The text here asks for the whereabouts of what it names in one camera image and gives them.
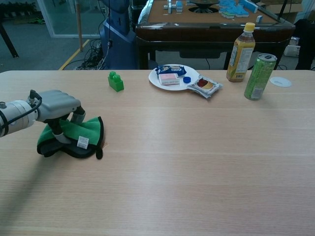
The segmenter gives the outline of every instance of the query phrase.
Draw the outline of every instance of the blue wrapper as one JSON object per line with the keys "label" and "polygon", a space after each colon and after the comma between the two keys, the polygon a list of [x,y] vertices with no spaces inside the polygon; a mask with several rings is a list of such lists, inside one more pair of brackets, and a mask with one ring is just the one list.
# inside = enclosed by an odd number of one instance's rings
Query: blue wrapper
{"label": "blue wrapper", "polygon": [[182,76],[186,74],[185,68],[181,65],[159,65],[156,72],[158,75],[176,73],[178,76]]}

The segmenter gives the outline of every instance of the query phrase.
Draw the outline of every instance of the yellow bottle cap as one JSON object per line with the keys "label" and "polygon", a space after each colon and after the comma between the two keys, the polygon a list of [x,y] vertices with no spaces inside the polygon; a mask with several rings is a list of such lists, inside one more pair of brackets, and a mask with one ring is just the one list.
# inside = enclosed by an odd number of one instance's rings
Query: yellow bottle cap
{"label": "yellow bottle cap", "polygon": [[254,23],[246,23],[244,31],[245,32],[254,32],[255,24]]}

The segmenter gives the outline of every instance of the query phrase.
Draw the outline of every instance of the snack package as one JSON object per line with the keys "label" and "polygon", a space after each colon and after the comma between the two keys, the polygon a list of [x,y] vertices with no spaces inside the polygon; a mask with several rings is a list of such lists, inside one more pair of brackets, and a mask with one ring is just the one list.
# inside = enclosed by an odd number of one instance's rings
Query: snack package
{"label": "snack package", "polygon": [[182,76],[186,74],[185,68],[181,65],[159,65],[156,72],[158,75],[176,73],[178,76]]}
{"label": "snack package", "polygon": [[191,89],[205,98],[211,97],[211,95],[220,89],[223,85],[215,82],[207,77],[199,75],[199,79],[192,85],[188,85],[187,88]]}

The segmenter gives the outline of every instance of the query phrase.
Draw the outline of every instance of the can lid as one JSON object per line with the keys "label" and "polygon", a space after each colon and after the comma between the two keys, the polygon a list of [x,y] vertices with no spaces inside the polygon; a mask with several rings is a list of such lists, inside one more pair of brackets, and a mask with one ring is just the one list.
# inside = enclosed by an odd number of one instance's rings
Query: can lid
{"label": "can lid", "polygon": [[258,55],[258,58],[263,61],[276,61],[277,57],[269,53],[261,53]]}

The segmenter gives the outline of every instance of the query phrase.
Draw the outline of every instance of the wooden pole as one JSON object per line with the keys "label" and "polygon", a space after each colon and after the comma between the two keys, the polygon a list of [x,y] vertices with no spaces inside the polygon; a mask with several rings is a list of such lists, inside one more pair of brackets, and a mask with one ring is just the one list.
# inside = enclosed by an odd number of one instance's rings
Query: wooden pole
{"label": "wooden pole", "polygon": [[77,15],[77,27],[78,27],[78,34],[79,34],[79,44],[80,44],[80,52],[83,51],[83,44],[82,44],[82,28],[81,28],[81,11],[80,11],[80,3],[78,0],[75,0],[75,10]]}

